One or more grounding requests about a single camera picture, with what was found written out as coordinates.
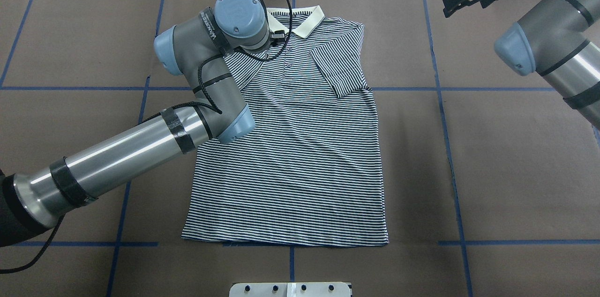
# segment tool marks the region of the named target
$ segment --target blue joint cap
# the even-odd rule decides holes
[[[236,141],[237,139],[250,133],[255,126],[255,118],[252,116],[248,104],[246,104],[246,107],[244,107],[238,117],[235,118],[235,120],[223,131],[223,133],[217,137],[217,139],[219,139],[219,142],[221,143]]]
[[[259,0],[217,0],[215,20],[227,35],[249,38],[261,31],[264,9]]]
[[[535,71],[535,58],[525,31],[519,23],[514,23],[508,31],[494,43],[496,54],[520,75]]]
[[[175,26],[172,26],[169,30],[156,36],[154,39],[154,52],[158,56],[158,60],[163,63],[163,66],[172,75],[183,74],[180,71],[180,67],[177,66],[177,60],[175,60],[175,51],[173,48],[173,32]]]

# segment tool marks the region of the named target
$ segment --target silver arm segment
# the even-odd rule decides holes
[[[47,231],[67,212],[213,137],[227,143],[251,131],[255,122],[223,55],[272,45],[266,9],[258,2],[217,0],[214,15],[208,7],[155,39],[159,60],[186,77],[194,102],[169,107],[34,175],[0,173],[0,246]]]
[[[542,0],[495,43],[521,75],[533,71],[600,128],[600,49],[583,32],[600,19],[600,0]]]

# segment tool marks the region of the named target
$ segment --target blue grid line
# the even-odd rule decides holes
[[[419,88],[419,87],[383,87],[383,88],[371,88],[373,91],[435,91],[437,88]]]
[[[4,79],[6,78],[6,74],[8,73],[8,67],[10,67],[10,61],[13,59],[13,54],[15,53],[15,49],[17,48],[17,42],[19,41],[19,37],[21,37],[21,31],[23,30],[23,26],[25,25],[25,20],[27,19],[27,15],[30,13],[31,5],[34,0],[29,0],[27,3],[27,7],[25,8],[25,12],[23,13],[23,18],[21,19],[21,24],[19,24],[19,28],[17,30],[17,35],[15,36],[15,40],[13,41],[13,46],[10,47],[10,52],[8,53],[8,58],[6,59],[6,64],[4,65],[4,71],[2,71],[2,76],[0,76],[0,88],[4,83]]]
[[[442,88],[442,91],[462,91],[462,92],[555,92],[554,88]]]
[[[594,245],[600,244],[600,239],[515,239],[466,241],[467,246],[487,245]],[[439,241],[439,246],[459,246],[460,241]]]
[[[3,86],[1,90],[34,91],[143,91],[144,86]],[[189,91],[189,86],[151,86],[150,91]]]
[[[290,282],[296,282],[296,248],[292,245],[290,246]]]
[[[17,243],[13,246],[43,246],[45,241],[28,241]],[[116,246],[116,242],[86,242],[86,241],[52,241],[50,246]],[[120,246],[158,246],[158,242],[122,242]]]
[[[437,91],[438,88],[433,87],[420,87],[420,86],[382,86],[372,87],[373,91]],[[554,88],[439,88],[442,91],[450,92],[555,92]],[[65,90],[65,91],[77,91],[77,90],[92,90],[92,91],[143,91],[146,90],[143,86],[2,86],[0,90],[43,90],[43,91],[54,91],[54,90]],[[150,86],[150,91],[189,91],[189,86]]]
[[[452,173],[452,189],[454,190],[454,209],[456,210],[456,221],[458,224],[458,235],[460,238],[460,248],[463,255],[463,268],[465,270],[465,280],[467,284],[467,293],[469,297],[473,297],[473,286],[471,284],[471,270],[469,269],[469,259],[467,258],[467,245],[465,243],[465,231],[463,230],[463,219],[460,213],[460,203],[458,201],[458,189],[456,186],[456,175],[454,173],[454,163],[452,162],[452,150],[450,149],[450,138],[448,137],[448,125],[446,124],[446,114],[444,112],[442,87],[440,84],[439,73],[437,70],[437,60],[433,50],[433,34],[431,33],[431,22],[429,20],[429,9],[427,0],[423,0],[423,8],[425,11],[425,20],[427,23],[427,35],[429,37],[429,50],[431,51],[431,63],[435,71],[435,87],[437,88],[437,100],[440,107],[440,115],[442,117],[442,128],[444,132],[444,143],[446,145],[446,154],[448,163],[450,163],[450,172]]]
[[[154,37],[158,36],[158,31],[160,30],[160,20],[163,18],[164,5],[165,0],[160,0],[160,7],[158,7],[158,17],[156,18],[156,32],[154,33]]]
[[[597,128],[592,126],[592,129],[594,130],[594,137],[596,137],[596,141],[598,142],[598,147],[600,148],[600,132],[598,131]]]
[[[148,88],[149,87],[150,87],[150,76],[148,75],[148,77],[146,78],[146,84],[144,86],[144,94],[142,96],[142,104],[140,105],[140,114],[137,117],[138,124],[141,124],[143,117],[144,117],[144,109],[146,108],[146,99],[148,98]],[[109,276],[108,288],[106,289],[107,297],[110,297],[110,295],[112,294],[112,288],[113,288],[113,284],[114,284],[114,274],[116,273],[116,265],[119,260],[120,240],[123,235],[123,226],[125,224],[125,215],[127,212],[127,203],[129,201],[129,192],[130,191],[131,191],[131,181],[127,182],[127,184],[125,186],[123,205],[120,210],[119,228],[116,233],[116,242],[115,242],[116,244],[114,245],[113,260],[112,260],[112,265],[111,265],[111,274]]]

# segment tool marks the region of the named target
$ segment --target metal bracket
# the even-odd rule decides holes
[[[352,284],[346,282],[238,283],[229,297],[352,297]]]

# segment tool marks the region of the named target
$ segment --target striped polo shirt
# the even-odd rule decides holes
[[[183,238],[388,243],[377,109],[360,67],[364,26],[326,18],[318,6],[292,15],[277,59],[225,59],[256,127],[233,143],[198,147]],[[268,22],[287,32],[289,10],[268,8]]]

